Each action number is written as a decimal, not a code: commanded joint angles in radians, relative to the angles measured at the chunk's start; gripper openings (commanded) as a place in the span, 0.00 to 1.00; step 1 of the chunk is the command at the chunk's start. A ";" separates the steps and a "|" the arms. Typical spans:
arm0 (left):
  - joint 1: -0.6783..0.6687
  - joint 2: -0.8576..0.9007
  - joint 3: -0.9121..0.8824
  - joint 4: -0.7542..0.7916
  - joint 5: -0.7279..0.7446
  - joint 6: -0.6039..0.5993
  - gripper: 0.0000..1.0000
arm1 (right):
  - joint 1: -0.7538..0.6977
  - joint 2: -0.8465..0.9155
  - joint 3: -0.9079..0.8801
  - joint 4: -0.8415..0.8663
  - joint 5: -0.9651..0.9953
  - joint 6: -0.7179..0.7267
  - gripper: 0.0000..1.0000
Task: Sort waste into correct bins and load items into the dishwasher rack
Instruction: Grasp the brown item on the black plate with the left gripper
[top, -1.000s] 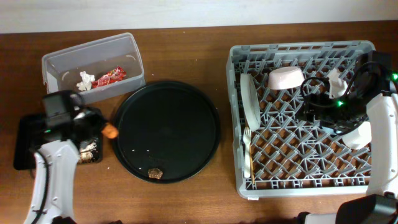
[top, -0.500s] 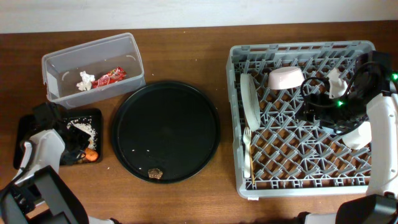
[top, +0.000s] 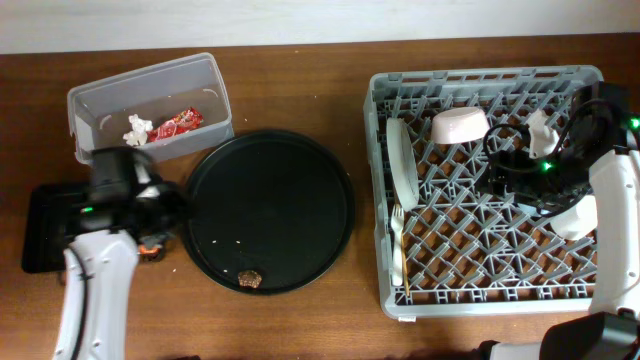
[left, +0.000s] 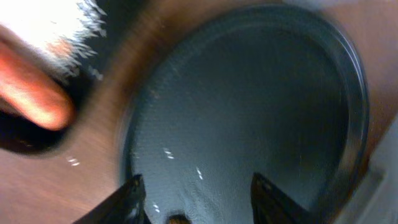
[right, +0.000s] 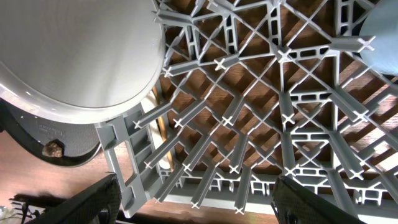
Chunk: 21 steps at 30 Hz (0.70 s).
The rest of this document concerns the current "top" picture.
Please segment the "orange carrot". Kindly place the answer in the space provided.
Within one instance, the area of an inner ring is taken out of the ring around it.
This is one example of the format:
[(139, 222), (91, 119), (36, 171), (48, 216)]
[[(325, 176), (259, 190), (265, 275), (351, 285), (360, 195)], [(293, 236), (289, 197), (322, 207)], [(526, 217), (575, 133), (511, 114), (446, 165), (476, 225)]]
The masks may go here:
[(138, 254), (141, 256), (157, 256), (162, 250), (163, 246), (161, 244), (147, 245), (140, 243), (138, 245)]

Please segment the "white cup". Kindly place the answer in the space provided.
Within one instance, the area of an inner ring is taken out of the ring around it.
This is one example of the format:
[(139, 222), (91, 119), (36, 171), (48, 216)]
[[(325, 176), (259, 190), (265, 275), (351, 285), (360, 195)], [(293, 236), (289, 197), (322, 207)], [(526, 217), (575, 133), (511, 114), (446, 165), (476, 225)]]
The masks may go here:
[(584, 196), (569, 210), (554, 216), (550, 225), (558, 236), (566, 240), (577, 241), (584, 238), (598, 225), (595, 197)]

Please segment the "white tissue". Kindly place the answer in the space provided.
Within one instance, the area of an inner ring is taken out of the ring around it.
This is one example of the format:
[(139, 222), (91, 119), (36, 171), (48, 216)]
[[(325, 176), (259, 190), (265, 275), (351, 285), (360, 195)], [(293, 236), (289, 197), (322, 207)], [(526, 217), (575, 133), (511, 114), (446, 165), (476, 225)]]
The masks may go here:
[(123, 140), (132, 147), (145, 145), (148, 141), (148, 133), (153, 130), (153, 123), (150, 120), (141, 119), (137, 114), (130, 115), (128, 121), (131, 130), (123, 135)]

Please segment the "red snack wrapper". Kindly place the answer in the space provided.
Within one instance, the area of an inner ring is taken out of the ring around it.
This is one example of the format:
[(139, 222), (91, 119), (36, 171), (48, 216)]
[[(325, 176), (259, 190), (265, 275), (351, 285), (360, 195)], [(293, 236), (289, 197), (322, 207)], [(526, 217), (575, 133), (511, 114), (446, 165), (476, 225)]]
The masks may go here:
[(203, 115), (193, 107), (180, 112), (157, 128), (147, 133), (148, 142), (156, 142), (172, 138), (192, 130), (196, 130), (204, 120)]

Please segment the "pink bowl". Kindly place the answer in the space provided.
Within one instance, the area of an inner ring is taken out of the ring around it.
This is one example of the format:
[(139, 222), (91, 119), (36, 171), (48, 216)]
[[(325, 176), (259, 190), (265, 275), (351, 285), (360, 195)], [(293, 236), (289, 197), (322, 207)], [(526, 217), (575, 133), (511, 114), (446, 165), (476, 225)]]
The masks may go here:
[(430, 138), (436, 144), (459, 144), (484, 137), (490, 125), (478, 107), (460, 107), (437, 114), (431, 123)]

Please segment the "grey dishwasher rack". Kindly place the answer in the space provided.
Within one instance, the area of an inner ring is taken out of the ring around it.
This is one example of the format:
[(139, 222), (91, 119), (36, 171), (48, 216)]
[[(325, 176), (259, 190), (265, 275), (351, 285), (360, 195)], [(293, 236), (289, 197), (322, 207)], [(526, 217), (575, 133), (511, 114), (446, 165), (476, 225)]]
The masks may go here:
[[(561, 129), (573, 92), (602, 79), (592, 65), (391, 72), (369, 82), (363, 115), (375, 210), (380, 303), (398, 320), (417, 317), (571, 312), (587, 309), (595, 285), (593, 235), (566, 240), (545, 218), (513, 200), (480, 193), (480, 141), (437, 145), (432, 118), (464, 106), (483, 109), (499, 150), (517, 149), (513, 126), (543, 111)], [(418, 203), (405, 215), (406, 284), (392, 282), (396, 202), (386, 123), (405, 123), (418, 170)]]

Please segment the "grey plate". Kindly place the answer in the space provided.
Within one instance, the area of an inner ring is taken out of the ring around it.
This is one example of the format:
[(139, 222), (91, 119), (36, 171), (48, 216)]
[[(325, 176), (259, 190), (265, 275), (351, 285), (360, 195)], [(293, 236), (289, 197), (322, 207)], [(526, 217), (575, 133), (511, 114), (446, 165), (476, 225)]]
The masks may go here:
[(393, 185), (399, 203), (408, 212), (419, 203), (419, 179), (412, 142), (405, 122), (399, 118), (386, 121), (387, 152)]

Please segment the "white plastic fork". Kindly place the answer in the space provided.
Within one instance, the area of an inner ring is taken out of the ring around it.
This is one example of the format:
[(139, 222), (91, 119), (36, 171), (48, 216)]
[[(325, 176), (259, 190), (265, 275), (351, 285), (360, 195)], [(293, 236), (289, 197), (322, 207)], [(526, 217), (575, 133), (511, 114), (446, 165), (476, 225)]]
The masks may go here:
[(403, 285), (402, 233), (404, 228), (404, 210), (395, 204), (391, 214), (391, 229), (394, 235), (392, 250), (391, 282), (393, 286)]

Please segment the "wooden chopstick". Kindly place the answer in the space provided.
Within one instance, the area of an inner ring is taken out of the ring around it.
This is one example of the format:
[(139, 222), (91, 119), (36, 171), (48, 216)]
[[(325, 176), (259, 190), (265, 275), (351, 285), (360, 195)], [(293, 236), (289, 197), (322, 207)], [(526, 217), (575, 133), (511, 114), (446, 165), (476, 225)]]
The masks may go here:
[(404, 240), (404, 236), (400, 235), (400, 247), (401, 247), (401, 258), (402, 258), (402, 275), (403, 275), (403, 285), (404, 285), (404, 292), (405, 292), (405, 296), (408, 299), (409, 295), (410, 295), (410, 285), (409, 285), (409, 278), (408, 278), (408, 268), (407, 268), (407, 258), (406, 258), (406, 249), (405, 249), (405, 240)]

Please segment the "blue cup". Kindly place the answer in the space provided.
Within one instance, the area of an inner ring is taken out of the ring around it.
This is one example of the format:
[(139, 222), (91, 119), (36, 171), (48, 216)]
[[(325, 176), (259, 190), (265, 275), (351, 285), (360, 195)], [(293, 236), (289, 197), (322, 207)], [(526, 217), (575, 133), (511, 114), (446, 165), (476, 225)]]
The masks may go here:
[(531, 217), (541, 217), (539, 210), (535, 206), (524, 203), (516, 203), (516, 206), (525, 214)]

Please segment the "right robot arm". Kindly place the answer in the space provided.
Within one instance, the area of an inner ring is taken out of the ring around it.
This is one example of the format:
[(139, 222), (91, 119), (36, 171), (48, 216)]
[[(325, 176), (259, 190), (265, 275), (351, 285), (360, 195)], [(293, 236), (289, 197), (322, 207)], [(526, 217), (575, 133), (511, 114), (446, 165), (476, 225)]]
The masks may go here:
[(487, 359), (636, 359), (639, 356), (639, 116), (627, 90), (596, 82), (576, 90), (562, 132), (514, 126), (523, 150), (492, 150), (481, 191), (547, 217), (569, 239), (596, 234), (594, 293), (586, 316), (549, 328), (538, 343), (487, 341)]

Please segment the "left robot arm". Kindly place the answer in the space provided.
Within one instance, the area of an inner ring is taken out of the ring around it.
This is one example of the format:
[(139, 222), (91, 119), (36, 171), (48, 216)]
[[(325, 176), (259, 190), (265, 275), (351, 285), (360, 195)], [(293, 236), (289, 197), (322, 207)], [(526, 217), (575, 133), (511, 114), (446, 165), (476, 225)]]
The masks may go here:
[(162, 248), (189, 215), (180, 187), (133, 147), (91, 154), (85, 200), (72, 206), (56, 359), (121, 359), (129, 292), (141, 249)]

